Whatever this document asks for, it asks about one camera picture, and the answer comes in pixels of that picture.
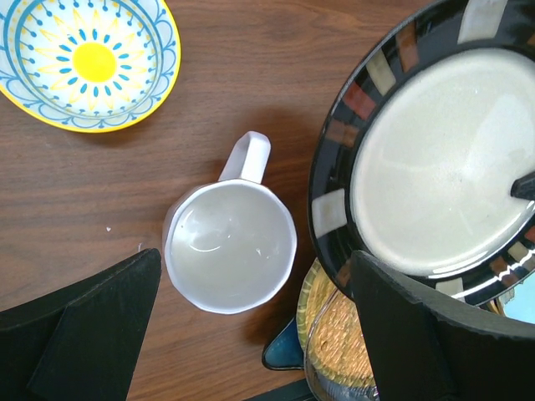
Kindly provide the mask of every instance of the bowl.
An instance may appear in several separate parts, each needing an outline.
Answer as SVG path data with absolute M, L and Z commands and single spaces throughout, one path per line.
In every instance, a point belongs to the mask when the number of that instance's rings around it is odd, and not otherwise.
M 123 129 L 176 82 L 178 29 L 162 0 L 0 2 L 0 91 L 55 127 Z

